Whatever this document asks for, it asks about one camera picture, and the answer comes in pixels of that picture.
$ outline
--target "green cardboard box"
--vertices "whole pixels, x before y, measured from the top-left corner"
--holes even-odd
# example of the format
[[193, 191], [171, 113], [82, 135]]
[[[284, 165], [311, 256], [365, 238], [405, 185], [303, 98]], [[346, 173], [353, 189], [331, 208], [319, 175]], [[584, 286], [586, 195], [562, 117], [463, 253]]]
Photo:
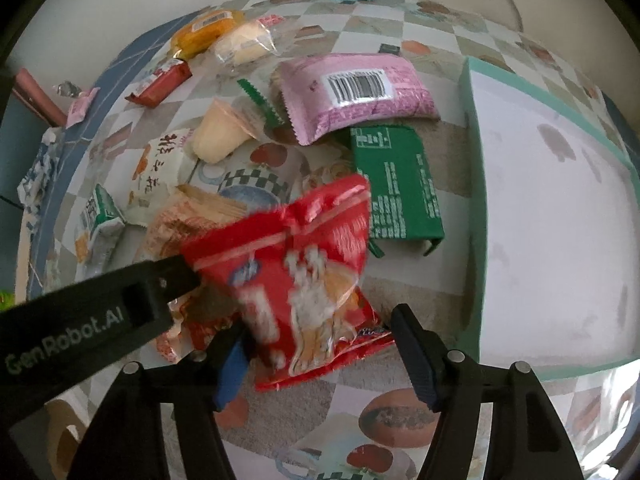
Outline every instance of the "green cardboard box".
[[425, 240], [424, 254], [433, 251], [444, 229], [420, 137], [408, 126], [352, 128], [351, 149], [371, 186], [369, 237]]

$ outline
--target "pink snack package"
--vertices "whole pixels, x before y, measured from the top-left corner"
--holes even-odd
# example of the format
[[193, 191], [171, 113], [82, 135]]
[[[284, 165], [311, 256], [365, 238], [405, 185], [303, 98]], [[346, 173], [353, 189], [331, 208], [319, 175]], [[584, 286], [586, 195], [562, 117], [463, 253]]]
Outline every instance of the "pink snack package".
[[91, 106], [91, 103], [94, 102], [98, 90], [99, 88], [93, 88], [90, 92], [80, 92], [80, 97], [74, 99], [69, 108], [69, 114], [66, 116], [67, 128], [84, 121], [87, 110], [89, 106]]
[[439, 119], [414, 66], [393, 54], [327, 54], [283, 61], [282, 97], [303, 146], [325, 133], [392, 117]]

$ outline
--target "white wall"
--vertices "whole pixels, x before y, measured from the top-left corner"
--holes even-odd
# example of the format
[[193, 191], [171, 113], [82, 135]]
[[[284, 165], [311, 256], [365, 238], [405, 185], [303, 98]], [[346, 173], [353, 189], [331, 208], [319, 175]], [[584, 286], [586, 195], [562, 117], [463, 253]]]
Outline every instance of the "white wall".
[[[10, 57], [46, 90], [89, 87], [124, 46], [172, 18], [224, 0], [48, 0]], [[507, 0], [437, 0], [514, 24]], [[640, 130], [640, 53], [603, 0], [514, 0], [524, 31], [591, 77]], [[60, 104], [68, 101], [58, 99]]]

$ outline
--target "red snack bag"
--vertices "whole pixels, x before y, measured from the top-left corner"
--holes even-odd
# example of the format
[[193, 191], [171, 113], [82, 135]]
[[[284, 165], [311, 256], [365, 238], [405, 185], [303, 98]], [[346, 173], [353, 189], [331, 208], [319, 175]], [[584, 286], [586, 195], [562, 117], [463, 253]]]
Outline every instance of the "red snack bag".
[[356, 287], [369, 207], [369, 183], [354, 174], [182, 246], [195, 270], [241, 303], [271, 369], [259, 390], [329, 373], [393, 341]]
[[145, 77], [138, 88], [125, 99], [132, 103], [155, 108], [190, 77], [191, 70], [187, 62], [180, 59], [170, 59]]

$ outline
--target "metal screw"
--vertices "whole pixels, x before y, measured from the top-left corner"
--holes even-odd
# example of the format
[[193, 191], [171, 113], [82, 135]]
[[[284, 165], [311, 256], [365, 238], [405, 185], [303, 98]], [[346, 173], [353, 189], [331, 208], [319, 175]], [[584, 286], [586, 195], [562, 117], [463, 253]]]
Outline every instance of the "metal screw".
[[201, 363], [206, 358], [207, 358], [207, 353], [203, 352], [202, 350], [194, 350], [193, 352], [191, 352], [191, 360], [192, 361], [195, 361], [197, 363]]
[[131, 375], [136, 373], [138, 370], [140, 370], [140, 365], [138, 363], [135, 362], [130, 362], [124, 365], [124, 368], [122, 369], [122, 371], [124, 373], [126, 373], [127, 375]]
[[451, 350], [447, 353], [447, 359], [452, 363], [461, 363], [465, 360], [465, 355], [460, 350]]
[[521, 374], [528, 374], [531, 371], [531, 366], [527, 362], [516, 361], [516, 370]]

